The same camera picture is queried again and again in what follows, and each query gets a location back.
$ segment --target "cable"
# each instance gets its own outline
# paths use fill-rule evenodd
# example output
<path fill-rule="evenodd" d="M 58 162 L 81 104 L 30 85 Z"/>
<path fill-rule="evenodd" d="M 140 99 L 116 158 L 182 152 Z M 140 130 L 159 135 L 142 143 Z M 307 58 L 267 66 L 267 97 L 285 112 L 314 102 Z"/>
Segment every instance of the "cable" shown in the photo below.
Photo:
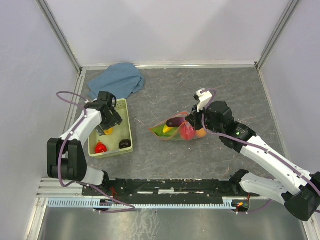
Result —
<path fill-rule="evenodd" d="M 84 111 L 84 115 L 82 116 L 82 118 L 78 121 L 78 123 L 71 129 L 70 133 L 66 136 L 65 140 L 63 141 L 62 143 L 62 146 L 61 146 L 61 149 L 60 149 L 60 152 L 59 152 L 59 156 L 58 156 L 58 179 L 59 179 L 59 182 L 61 184 L 62 187 L 66 188 L 68 186 L 70 186 L 71 184 L 75 183 L 75 181 L 71 181 L 69 182 L 68 184 L 64 184 L 63 180 L 62 180 L 62 174 L 61 174 L 61 162 L 62 162 L 62 156 L 63 156 L 63 153 L 64 153 L 64 149 L 66 147 L 66 144 L 68 142 L 68 139 L 72 136 L 72 133 L 75 132 L 75 130 L 79 127 L 79 125 L 87 118 L 87 110 L 85 109 L 85 107 L 83 107 L 82 105 L 80 104 L 77 104 L 75 102 L 72 102 L 72 101 L 69 101 L 69 100 L 66 100 L 64 99 L 63 97 L 60 96 L 60 94 L 72 94 L 72 95 L 75 95 L 75 96 L 78 96 L 80 97 L 81 99 L 83 99 L 84 101 L 88 102 L 88 100 L 79 95 L 79 94 L 76 94 L 74 92 L 71 92 L 71 91 L 59 91 L 56 93 L 56 96 L 66 102 L 66 103 L 69 103 L 71 105 L 74 105 L 76 107 L 79 107 L 79 108 L 82 108 L 82 110 Z M 105 197 L 109 198 L 110 200 L 112 200 L 113 202 L 115 203 L 118 203 L 118 204 L 121 204 L 121 205 L 125 205 L 127 207 L 130 207 L 129 209 L 121 209 L 121 210 L 114 210 L 114 211 L 110 211 L 110 212 L 101 212 L 101 211 L 97 211 L 95 210 L 96 212 L 98 213 L 123 213 L 123 212 L 129 212 L 129 211 L 132 211 L 135 209 L 135 206 L 133 205 L 130 205 L 130 204 L 127 204 L 127 203 L 124 203 L 122 201 L 119 201 L 119 200 L 116 200 L 114 198 L 112 198 L 111 196 L 107 195 L 106 193 L 104 193 L 102 190 L 100 190 L 98 187 L 96 187 L 95 185 L 92 185 L 92 184 L 88 184 L 88 183 L 84 183 L 84 182 L 77 182 L 78 184 L 82 185 L 82 186 L 90 186 L 91 188 L 95 189 L 96 191 L 98 191 L 99 193 L 101 193 L 102 195 L 104 195 Z"/>
<path fill-rule="evenodd" d="M 212 101 L 214 100 L 216 94 L 217 94 L 217 91 L 214 89 L 214 88 L 208 88 L 208 89 L 205 89 L 205 90 L 202 90 L 201 93 L 204 93 L 206 91 L 213 91 L 213 95 L 212 95 L 212 98 L 210 99 L 209 103 L 205 106 L 205 109 L 207 109 L 209 107 L 209 105 L 212 103 Z M 229 136 L 229 135 L 226 135 L 226 134 L 223 134 L 223 133 L 217 133 L 217 132 L 212 132 L 210 130 L 208 130 L 206 128 L 206 125 L 205 125 L 205 112 L 203 111 L 203 114 L 202 114 L 202 126 L 203 126 L 203 129 L 209 133 L 209 134 L 212 134 L 212 135 L 218 135 L 220 137 L 224 137 L 224 138 L 227 138 L 227 139 L 230 139 L 230 140 L 233 140 L 233 141 L 236 141 L 238 143 L 241 143 L 243 145 L 247 145 L 247 146 L 251 146 L 251 147 L 254 147 L 254 148 L 257 148 L 257 149 L 260 149 L 262 151 L 264 151 L 265 153 L 267 154 L 270 154 L 271 156 L 273 156 L 274 158 L 276 158 L 277 160 L 279 160 L 281 163 L 283 163 L 285 166 L 287 166 L 290 170 L 292 170 L 295 174 L 297 174 L 299 177 L 301 177 L 303 180 L 305 180 L 314 190 L 315 192 L 319 195 L 320 197 L 320 190 L 309 180 L 307 179 L 305 176 L 302 175 L 301 172 L 299 172 L 297 169 L 295 169 L 293 166 L 291 166 L 289 163 L 287 163 L 286 161 L 284 161 L 281 157 L 279 157 L 277 154 L 275 154 L 274 152 L 272 151 L 268 151 L 268 149 L 264 148 L 263 146 L 259 146 L 259 145 L 256 145 L 256 144 L 253 144 L 253 143 L 250 143 L 250 142 L 246 142 L 246 141 L 242 141 L 240 139 L 237 139 L 235 137 L 232 137 L 232 136 Z"/>
<path fill-rule="evenodd" d="M 83 96 L 81 96 L 81 95 L 79 95 L 79 94 L 76 94 L 76 93 L 74 93 L 74 92 L 71 92 L 71 91 L 58 91 L 58 92 L 56 93 L 56 96 L 57 96 L 60 100 L 66 102 L 66 103 L 68 103 L 68 104 L 74 105 L 74 106 L 76 106 L 76 107 L 78 107 L 78 108 L 82 108 L 82 110 L 84 111 L 84 115 L 82 116 L 82 118 L 81 118 L 81 119 L 78 121 L 78 123 L 71 129 L 70 133 L 66 136 L 65 140 L 64 140 L 63 143 L 62 143 L 60 152 L 59 152 L 59 157 L 58 157 L 58 179 L 59 179 L 59 183 L 61 184 L 61 186 L 64 187 L 64 188 L 66 188 L 66 187 L 70 186 L 71 184 L 73 184 L 74 181 L 71 181 L 71 182 L 69 182 L 68 184 L 64 184 L 64 182 L 63 182 L 63 180 L 62 180 L 62 174 L 61 174 L 62 156 L 63 156 L 63 154 L 64 154 L 64 149 L 65 149 L 65 147 L 66 147 L 66 144 L 67 144 L 69 138 L 72 136 L 72 133 L 80 126 L 80 124 L 81 124 L 81 123 L 85 120 L 85 118 L 87 117 L 87 109 L 85 109 L 85 108 L 84 108 L 82 105 L 80 105 L 80 104 L 77 104 L 77 103 L 75 103 L 75 102 L 72 102 L 72 101 L 69 101 L 69 100 L 67 100 L 67 99 L 64 99 L 62 96 L 60 96 L 60 94 L 72 94 L 72 95 L 75 95 L 75 96 L 80 97 L 81 99 L 83 99 L 83 100 L 85 100 L 85 101 L 87 101 L 87 99 L 86 99 L 85 97 L 83 97 Z"/>
<path fill-rule="evenodd" d="M 256 209 L 256 210 L 253 210 L 253 211 L 247 211 L 247 212 L 237 212 L 237 214 L 241 214 L 241 215 L 248 215 L 248 214 L 254 214 L 254 213 L 257 213 L 257 212 L 260 212 L 261 210 L 263 209 L 266 209 L 270 204 L 271 204 L 272 200 L 269 199 L 269 201 L 262 207 Z"/>
<path fill-rule="evenodd" d="M 112 198 L 111 196 L 109 196 L 108 194 L 106 194 L 104 191 L 102 191 L 101 189 L 99 189 L 97 186 L 95 185 L 92 185 L 92 184 L 85 184 L 83 182 L 78 182 L 78 184 L 82 185 L 82 186 L 88 186 L 93 188 L 94 190 L 98 191 L 99 193 L 101 193 L 103 196 L 107 197 L 108 199 L 111 199 L 113 202 L 117 203 L 117 204 L 121 204 L 121 205 L 125 205 L 127 207 L 130 207 L 130 208 L 127 208 L 127 209 L 121 209 L 121 210 L 113 210 L 113 211 L 98 211 L 98 210 L 95 210 L 95 212 L 97 213 L 104 213 L 104 214 L 112 214 L 112 213 L 124 213 L 124 212 L 129 212 L 129 211 L 132 211 L 134 210 L 136 207 L 131 205 L 131 204 L 128 204 L 128 203 L 125 203 L 125 202 L 122 202 L 122 201 L 119 201 L 115 198 Z"/>

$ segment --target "white wall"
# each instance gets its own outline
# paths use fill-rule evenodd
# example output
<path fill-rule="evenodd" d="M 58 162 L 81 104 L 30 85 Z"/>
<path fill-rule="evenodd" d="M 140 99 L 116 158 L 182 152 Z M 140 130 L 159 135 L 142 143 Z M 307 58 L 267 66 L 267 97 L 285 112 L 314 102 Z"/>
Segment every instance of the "white wall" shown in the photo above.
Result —
<path fill-rule="evenodd" d="M 0 8 L 0 239 L 23 239 L 46 145 L 58 137 L 77 73 L 34 0 L 2 1 Z"/>
<path fill-rule="evenodd" d="M 303 0 L 262 68 L 292 162 L 320 171 L 320 1 Z"/>
<path fill-rule="evenodd" d="M 79 63 L 253 64 L 289 0 L 47 0 Z"/>

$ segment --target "eggplant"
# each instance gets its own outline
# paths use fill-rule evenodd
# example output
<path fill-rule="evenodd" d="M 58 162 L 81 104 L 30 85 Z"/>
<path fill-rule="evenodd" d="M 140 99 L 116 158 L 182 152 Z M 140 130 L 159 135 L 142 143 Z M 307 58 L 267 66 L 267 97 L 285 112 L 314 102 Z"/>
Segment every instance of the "eggplant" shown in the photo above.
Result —
<path fill-rule="evenodd" d="M 170 128 L 176 128 L 180 127 L 181 124 L 185 122 L 185 117 L 183 116 L 178 116 L 174 118 L 170 118 L 168 121 L 166 121 L 166 125 Z"/>
<path fill-rule="evenodd" d="M 125 148 L 130 148 L 131 147 L 131 141 L 129 139 L 123 139 L 119 143 L 119 148 L 120 149 L 125 149 Z"/>

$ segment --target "gray marble surface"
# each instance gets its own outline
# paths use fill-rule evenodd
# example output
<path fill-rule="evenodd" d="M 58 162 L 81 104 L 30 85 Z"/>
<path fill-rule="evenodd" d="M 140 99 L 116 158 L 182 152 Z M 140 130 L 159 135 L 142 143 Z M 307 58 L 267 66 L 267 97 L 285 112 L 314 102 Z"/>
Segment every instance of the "gray marble surface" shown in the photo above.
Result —
<path fill-rule="evenodd" d="M 143 90 L 127 99 L 133 152 L 95 159 L 84 151 L 90 167 L 107 171 L 110 178 L 228 179 L 239 169 L 270 175 L 252 160 L 223 145 L 217 136 L 191 141 L 161 141 L 148 128 L 177 112 L 190 112 L 193 95 L 201 88 L 216 88 L 217 101 L 226 101 L 235 119 L 248 125 L 276 151 L 283 153 L 270 107 L 255 68 L 142 69 Z M 102 70 L 86 72 L 87 82 Z"/>

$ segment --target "metal floor plate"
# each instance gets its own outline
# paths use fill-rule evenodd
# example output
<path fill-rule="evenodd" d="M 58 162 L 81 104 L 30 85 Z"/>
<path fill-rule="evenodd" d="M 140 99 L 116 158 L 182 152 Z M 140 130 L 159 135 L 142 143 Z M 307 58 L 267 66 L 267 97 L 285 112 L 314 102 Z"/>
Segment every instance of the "metal floor plate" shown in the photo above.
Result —
<path fill-rule="evenodd" d="M 251 201 L 252 210 L 266 200 Z M 47 207 L 40 240 L 306 240 L 303 223 L 277 202 L 253 214 L 226 209 L 137 209 L 98 214 Z"/>

